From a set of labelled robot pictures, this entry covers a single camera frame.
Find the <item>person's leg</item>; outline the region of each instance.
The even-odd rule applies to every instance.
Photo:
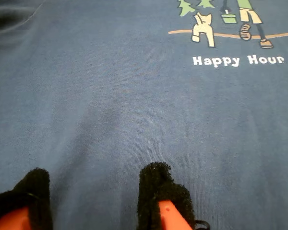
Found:
[[[259,45],[261,48],[273,48],[272,43],[266,39],[265,35],[264,35],[264,30],[262,27],[262,21],[259,17],[259,15],[254,11],[254,10],[248,10],[248,13],[250,14],[251,18],[252,18],[252,22],[253,24],[256,25],[259,36],[260,36],[260,41],[259,41]]]
[[[270,49],[273,48],[272,43],[270,42],[270,40],[266,39],[265,35],[264,35],[264,30],[261,26],[261,24],[256,24],[257,26],[257,30],[260,36],[260,41],[259,41],[259,45],[261,48],[263,49]]]
[[[243,22],[243,25],[239,30],[239,36],[242,40],[249,41],[252,35],[250,33],[251,26],[247,23],[250,20],[247,9],[240,8],[240,20]]]

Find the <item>cartoon bucket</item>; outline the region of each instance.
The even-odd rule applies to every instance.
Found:
[[[225,10],[226,14],[222,14],[221,17],[223,18],[224,23],[226,24],[236,24],[236,15],[229,14],[228,10]]]

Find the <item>cartoon person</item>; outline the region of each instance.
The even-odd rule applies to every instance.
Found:
[[[241,26],[239,35],[240,38],[244,41],[249,41],[252,38],[250,33],[251,26],[248,24],[250,22],[250,18],[252,23],[257,26],[258,33],[260,35],[260,47],[261,48],[273,48],[272,43],[268,40],[264,35],[264,30],[261,26],[263,23],[259,17],[259,15],[255,12],[252,7],[250,0],[236,0],[238,2],[238,6],[240,8],[240,19],[244,24]],[[223,7],[221,8],[222,12],[229,12],[230,8],[227,7],[227,0],[223,0]]]

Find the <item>cartoon pants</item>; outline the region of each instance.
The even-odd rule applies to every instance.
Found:
[[[251,17],[253,24],[263,23],[253,9],[240,8],[240,18],[242,22],[249,22],[249,16]]]

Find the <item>cartoon dog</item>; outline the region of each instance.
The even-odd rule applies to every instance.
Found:
[[[215,39],[213,29],[210,26],[212,15],[201,15],[199,12],[194,16],[197,24],[193,27],[192,41],[199,42],[200,34],[206,34],[209,47],[215,47]]]

